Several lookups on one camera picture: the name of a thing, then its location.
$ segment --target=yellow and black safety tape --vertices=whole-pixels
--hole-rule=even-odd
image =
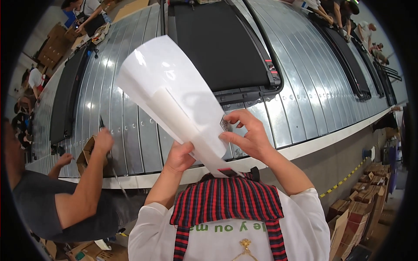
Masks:
[[[337,185],[333,186],[332,188],[330,188],[329,190],[327,190],[325,193],[319,195],[319,197],[320,198],[323,198],[323,197],[325,197],[326,194],[329,194],[333,190],[337,189],[338,186],[340,186],[344,181],[346,181],[349,177],[351,177],[351,175],[353,175],[354,172],[356,172],[361,167],[361,165],[363,165],[363,163],[366,162],[367,159],[368,159],[368,157],[366,157],[353,171],[351,171],[351,173],[348,174],[348,176],[346,176],[343,180],[341,180],[340,182],[338,182]]]

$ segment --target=red and black striped strap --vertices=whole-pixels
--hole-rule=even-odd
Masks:
[[[183,260],[192,226],[229,218],[263,221],[274,260],[287,260],[277,188],[246,178],[210,178],[179,193],[171,225],[177,225],[174,260]]]

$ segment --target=gold pendant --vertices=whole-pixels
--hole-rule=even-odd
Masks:
[[[240,256],[242,256],[242,255],[249,255],[249,256],[251,256],[255,261],[258,261],[252,254],[251,254],[251,251],[248,249],[248,246],[251,244],[251,240],[249,240],[249,239],[246,239],[246,238],[244,238],[244,239],[242,239],[241,241],[240,241],[240,244],[244,247],[244,251],[241,253],[241,254],[239,254],[238,256],[236,256],[232,261],[236,261]]]

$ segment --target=white shirt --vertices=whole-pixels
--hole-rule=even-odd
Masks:
[[[398,124],[399,130],[402,128],[402,117],[403,117],[403,107],[400,107],[400,111],[394,111],[396,123]]]
[[[314,188],[288,197],[279,191],[284,217],[280,219],[289,261],[327,261],[330,233],[324,211]],[[169,224],[173,208],[159,203],[143,206],[129,235],[130,261],[172,260],[176,227]],[[240,241],[251,240],[249,250],[257,260],[273,260],[263,222],[226,219],[207,222],[190,229],[185,261],[232,260],[243,252]],[[253,260],[248,255],[240,261]]]
[[[74,9],[74,14],[75,16],[78,16],[81,12],[84,11],[86,16],[91,16],[99,6],[100,3],[97,0],[84,0],[83,3],[81,3],[80,11]]]
[[[29,86],[32,89],[36,88],[39,85],[43,84],[44,79],[45,79],[45,76],[43,76],[42,73],[37,68],[34,68],[29,73],[29,79],[28,79]]]
[[[372,30],[369,29],[369,23],[366,22],[366,21],[361,21],[360,23],[358,23],[356,29],[354,30],[354,32],[357,34],[357,36],[361,40],[362,37],[360,36],[359,26],[362,27],[362,34],[361,35],[363,36],[364,41],[368,42],[369,37],[372,36]]]
[[[318,7],[321,5],[320,0],[295,0],[293,2],[294,6],[301,7],[301,8],[312,8],[318,10]]]

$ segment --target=white paper sheet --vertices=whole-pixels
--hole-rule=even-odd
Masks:
[[[229,168],[222,160],[228,144],[218,138],[224,131],[224,111],[168,36],[136,48],[122,63],[115,83],[176,141],[191,141],[195,148],[191,155],[215,177],[227,177],[219,171]]]

